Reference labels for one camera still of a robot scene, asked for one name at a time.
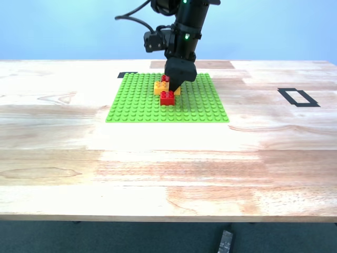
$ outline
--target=red lego brick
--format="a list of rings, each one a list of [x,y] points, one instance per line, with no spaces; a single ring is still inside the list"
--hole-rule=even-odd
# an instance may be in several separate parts
[[[166,83],[170,82],[170,77],[167,75],[162,75],[162,82],[166,82]]]
[[[160,105],[174,105],[173,91],[162,91],[162,93],[160,93]]]

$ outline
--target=wooden table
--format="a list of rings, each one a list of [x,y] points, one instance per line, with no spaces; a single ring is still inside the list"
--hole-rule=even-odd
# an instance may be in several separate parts
[[[0,219],[337,222],[337,67],[196,66],[230,123],[105,123],[119,72],[164,61],[1,61]]]

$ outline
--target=black rectangle outline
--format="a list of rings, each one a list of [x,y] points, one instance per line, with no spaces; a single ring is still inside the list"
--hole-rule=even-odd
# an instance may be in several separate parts
[[[296,107],[320,107],[318,102],[310,97],[305,91],[297,90],[295,88],[278,88],[277,91],[290,103],[296,105]],[[309,103],[297,103],[295,99],[293,99],[287,91],[297,91],[304,97]]]

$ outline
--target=blue wall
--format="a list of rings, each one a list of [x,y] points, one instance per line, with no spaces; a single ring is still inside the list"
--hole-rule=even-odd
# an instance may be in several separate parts
[[[0,0],[0,59],[163,59],[145,52],[145,27],[114,20],[143,0],[122,2]],[[210,7],[197,58],[337,64],[336,11],[336,0],[222,0]],[[174,21],[150,6],[135,16],[153,27]]]

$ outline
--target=yellow lego brick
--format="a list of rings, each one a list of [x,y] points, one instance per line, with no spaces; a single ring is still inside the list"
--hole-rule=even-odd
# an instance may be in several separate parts
[[[175,90],[174,95],[175,96],[180,95],[180,92],[181,92],[181,86],[179,86],[179,88]]]
[[[160,95],[162,91],[169,92],[169,83],[156,81],[153,86],[153,93]]]

